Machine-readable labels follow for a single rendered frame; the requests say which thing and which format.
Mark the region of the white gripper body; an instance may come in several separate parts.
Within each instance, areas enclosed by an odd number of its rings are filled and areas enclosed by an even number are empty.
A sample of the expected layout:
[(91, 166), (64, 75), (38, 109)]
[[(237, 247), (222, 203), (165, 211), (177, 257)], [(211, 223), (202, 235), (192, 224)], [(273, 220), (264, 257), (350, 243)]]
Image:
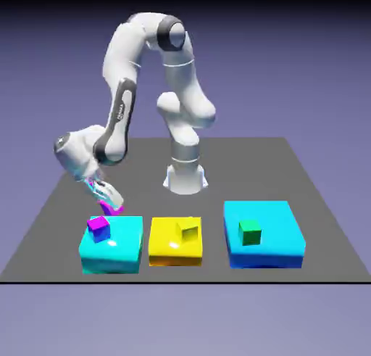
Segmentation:
[(92, 178), (86, 178), (83, 182), (97, 200), (103, 200), (114, 210), (123, 206), (124, 199), (110, 183)]

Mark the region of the small purple cube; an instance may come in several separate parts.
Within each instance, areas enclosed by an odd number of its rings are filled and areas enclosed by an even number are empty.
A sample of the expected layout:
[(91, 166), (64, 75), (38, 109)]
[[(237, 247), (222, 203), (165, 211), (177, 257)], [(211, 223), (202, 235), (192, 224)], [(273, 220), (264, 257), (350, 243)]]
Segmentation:
[(103, 215), (87, 220), (87, 228), (96, 244), (111, 237), (109, 221)]

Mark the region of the small yellow cube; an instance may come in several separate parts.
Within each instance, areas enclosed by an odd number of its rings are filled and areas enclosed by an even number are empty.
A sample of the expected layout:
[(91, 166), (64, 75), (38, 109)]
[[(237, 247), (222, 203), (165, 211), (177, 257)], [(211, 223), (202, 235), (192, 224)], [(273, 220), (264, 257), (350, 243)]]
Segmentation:
[(197, 240), (201, 230), (201, 218), (186, 217), (175, 221), (175, 233), (181, 242)]

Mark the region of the small green cube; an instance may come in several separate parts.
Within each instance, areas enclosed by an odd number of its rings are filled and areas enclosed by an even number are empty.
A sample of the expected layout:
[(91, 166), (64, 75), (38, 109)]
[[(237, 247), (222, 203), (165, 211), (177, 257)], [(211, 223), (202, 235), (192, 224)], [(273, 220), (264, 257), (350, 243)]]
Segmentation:
[(238, 235), (243, 246), (259, 245), (261, 242), (262, 228), (258, 220), (240, 220)]

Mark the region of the large cyan box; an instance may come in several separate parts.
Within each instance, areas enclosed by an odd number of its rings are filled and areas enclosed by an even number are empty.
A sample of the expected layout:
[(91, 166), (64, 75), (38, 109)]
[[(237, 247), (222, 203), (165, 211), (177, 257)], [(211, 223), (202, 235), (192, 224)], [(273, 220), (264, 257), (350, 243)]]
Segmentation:
[(99, 243), (91, 238), (87, 223), (79, 246), (84, 274), (137, 273), (143, 246), (141, 216), (105, 216), (111, 237)]

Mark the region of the large yellow box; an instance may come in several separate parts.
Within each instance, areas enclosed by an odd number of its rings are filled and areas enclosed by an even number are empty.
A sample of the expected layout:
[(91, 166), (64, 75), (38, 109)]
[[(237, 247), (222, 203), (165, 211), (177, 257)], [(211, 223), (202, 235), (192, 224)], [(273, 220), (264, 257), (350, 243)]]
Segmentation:
[(175, 233), (175, 221), (178, 218), (186, 217), (152, 218), (148, 245), (150, 266), (201, 266), (201, 230), (197, 240), (181, 242)]

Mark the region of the large blue box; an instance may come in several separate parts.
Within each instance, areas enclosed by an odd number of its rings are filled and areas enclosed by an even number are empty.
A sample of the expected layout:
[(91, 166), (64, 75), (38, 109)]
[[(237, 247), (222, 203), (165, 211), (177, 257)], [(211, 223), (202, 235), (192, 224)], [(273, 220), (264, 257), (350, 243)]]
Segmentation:
[[(240, 220), (258, 220), (259, 245), (243, 246)], [(231, 268), (300, 268), (306, 242), (287, 201), (226, 201), (224, 227)]]

